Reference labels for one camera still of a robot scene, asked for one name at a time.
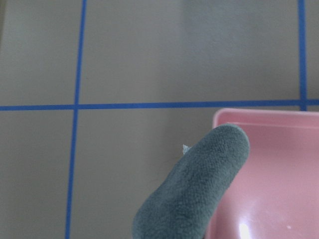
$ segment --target blue painter's tape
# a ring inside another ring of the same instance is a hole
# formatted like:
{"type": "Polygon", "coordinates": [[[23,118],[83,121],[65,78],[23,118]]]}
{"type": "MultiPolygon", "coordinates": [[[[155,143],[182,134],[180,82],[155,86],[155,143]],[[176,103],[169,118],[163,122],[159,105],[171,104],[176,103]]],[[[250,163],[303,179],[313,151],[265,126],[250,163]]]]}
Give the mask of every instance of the blue painter's tape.
{"type": "Polygon", "coordinates": [[[306,57],[306,16],[305,1],[298,0],[299,17],[299,78],[300,78],[300,110],[307,111],[307,57],[306,57]]]}
{"type": "Polygon", "coordinates": [[[307,100],[309,106],[319,106],[319,99],[307,100]]]}
{"type": "Polygon", "coordinates": [[[106,109],[158,109],[158,108],[223,108],[223,107],[262,107],[300,106],[299,100],[279,101],[212,101],[212,102],[167,102],[167,103],[127,103],[79,105],[80,110],[106,109]]]}
{"type": "Polygon", "coordinates": [[[56,111],[73,109],[74,105],[0,106],[0,111],[56,111]]]}
{"type": "Polygon", "coordinates": [[[66,205],[65,239],[70,239],[70,229],[71,229],[74,163],[75,163],[76,134],[77,134],[77,123],[78,123],[78,104],[79,104],[79,98],[80,98],[80,85],[81,85],[85,14],[86,14],[86,0],[82,0],[78,58],[77,58],[77,68],[76,68],[76,80],[75,80],[75,94],[74,94],[74,111],[73,111],[71,152],[70,152],[70,166],[69,166],[69,182],[68,182],[68,194],[67,194],[67,205],[66,205]]]}

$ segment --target pink plastic container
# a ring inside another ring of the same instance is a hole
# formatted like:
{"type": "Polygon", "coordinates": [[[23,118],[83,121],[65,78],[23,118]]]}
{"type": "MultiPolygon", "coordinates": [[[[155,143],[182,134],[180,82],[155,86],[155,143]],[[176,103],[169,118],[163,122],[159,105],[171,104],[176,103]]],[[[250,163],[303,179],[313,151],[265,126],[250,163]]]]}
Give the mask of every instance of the pink plastic container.
{"type": "Polygon", "coordinates": [[[251,152],[205,239],[319,239],[319,113],[222,109],[251,152]]]}

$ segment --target gray surface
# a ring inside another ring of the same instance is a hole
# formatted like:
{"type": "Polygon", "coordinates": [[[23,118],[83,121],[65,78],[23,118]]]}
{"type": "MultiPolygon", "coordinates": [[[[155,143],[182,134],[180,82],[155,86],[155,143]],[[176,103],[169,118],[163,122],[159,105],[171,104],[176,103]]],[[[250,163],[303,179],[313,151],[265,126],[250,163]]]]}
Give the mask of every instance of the gray surface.
{"type": "Polygon", "coordinates": [[[319,98],[319,0],[306,1],[308,97],[319,98]]]}
{"type": "Polygon", "coordinates": [[[0,46],[0,104],[72,104],[78,0],[8,0],[0,46]]]}
{"type": "Polygon", "coordinates": [[[71,127],[71,111],[0,112],[0,238],[63,238],[71,127]]]}
{"type": "Polygon", "coordinates": [[[296,1],[91,1],[81,100],[298,99],[296,1]]]}
{"type": "Polygon", "coordinates": [[[308,106],[308,111],[319,111],[319,106],[308,106]]]}
{"type": "MultiPolygon", "coordinates": [[[[298,99],[296,1],[195,2],[88,1],[80,102],[298,99]]],[[[318,98],[319,5],[306,7],[318,98]]],[[[0,106],[73,103],[80,11],[75,0],[6,1],[0,106]]],[[[216,110],[80,111],[71,239],[129,238],[137,208],[216,110]]],[[[64,238],[71,132],[71,111],[0,112],[1,239],[64,238]]]]}
{"type": "Polygon", "coordinates": [[[1,47],[1,39],[2,39],[4,13],[5,13],[5,1],[0,0],[0,47],[1,47]]]}

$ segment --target blue tape line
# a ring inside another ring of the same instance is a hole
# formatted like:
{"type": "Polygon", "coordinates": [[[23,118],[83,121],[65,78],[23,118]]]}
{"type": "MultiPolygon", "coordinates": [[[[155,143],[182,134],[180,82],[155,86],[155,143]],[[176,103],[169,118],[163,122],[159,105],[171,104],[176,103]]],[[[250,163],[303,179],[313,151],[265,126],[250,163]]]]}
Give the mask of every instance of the blue tape line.
{"type": "Polygon", "coordinates": [[[168,102],[79,105],[80,110],[105,109],[158,109],[158,108],[210,108],[210,107],[257,107],[257,106],[300,106],[299,100],[281,101],[215,101],[215,102],[168,102]]]}
{"type": "Polygon", "coordinates": [[[75,80],[73,126],[72,126],[70,166],[69,166],[69,182],[68,182],[66,220],[65,220],[65,239],[70,238],[70,228],[71,228],[74,161],[75,161],[75,152],[76,152],[76,138],[77,138],[76,134],[77,134],[77,124],[78,124],[78,111],[79,111],[78,104],[79,104],[80,85],[81,85],[81,69],[82,69],[82,53],[83,53],[83,41],[84,41],[85,13],[86,13],[86,0],[83,0],[82,1],[82,10],[81,10],[78,59],[77,59],[76,80],[75,80]]]}
{"type": "Polygon", "coordinates": [[[309,105],[309,106],[319,106],[319,99],[317,99],[317,100],[307,100],[307,105],[309,105]]]}
{"type": "Polygon", "coordinates": [[[73,110],[74,105],[0,106],[0,111],[73,110]]]}
{"type": "MultiPolygon", "coordinates": [[[[319,105],[319,100],[307,100],[308,105],[319,105]]],[[[263,107],[300,106],[300,100],[272,101],[211,101],[211,102],[157,102],[124,104],[82,104],[82,105],[39,105],[0,106],[0,111],[49,111],[49,110],[107,110],[107,109],[159,109],[159,108],[221,108],[221,107],[263,107]]]]}
{"type": "Polygon", "coordinates": [[[300,110],[307,111],[307,59],[306,59],[306,17],[305,1],[298,0],[299,16],[299,71],[300,71],[300,110]]]}

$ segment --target grid line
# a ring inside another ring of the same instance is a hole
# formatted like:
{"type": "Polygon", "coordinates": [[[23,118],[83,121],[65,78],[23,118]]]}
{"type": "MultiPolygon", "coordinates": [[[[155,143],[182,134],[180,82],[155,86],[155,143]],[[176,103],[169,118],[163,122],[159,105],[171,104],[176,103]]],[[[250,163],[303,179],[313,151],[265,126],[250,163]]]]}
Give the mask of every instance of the grid line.
{"type": "Polygon", "coordinates": [[[298,0],[300,110],[307,111],[307,59],[305,1],[298,0]]]}
{"type": "MultiPolygon", "coordinates": [[[[0,111],[220,108],[220,107],[300,106],[301,104],[302,102],[300,100],[154,102],[154,103],[117,103],[117,104],[0,106],[0,111]]],[[[319,105],[319,99],[307,100],[306,104],[319,105]]]]}
{"type": "Polygon", "coordinates": [[[81,69],[82,69],[84,30],[85,30],[85,15],[86,15],[86,0],[82,0],[79,46],[78,46],[77,67],[76,67],[76,80],[75,80],[75,90],[74,90],[73,124],[72,124],[69,180],[68,180],[68,193],[67,193],[66,219],[65,219],[65,239],[70,238],[70,229],[71,229],[74,162],[75,162],[75,153],[76,153],[76,139],[77,139],[76,135],[77,135],[78,113],[79,113],[78,105],[79,105],[80,86],[81,86],[81,69]]]}

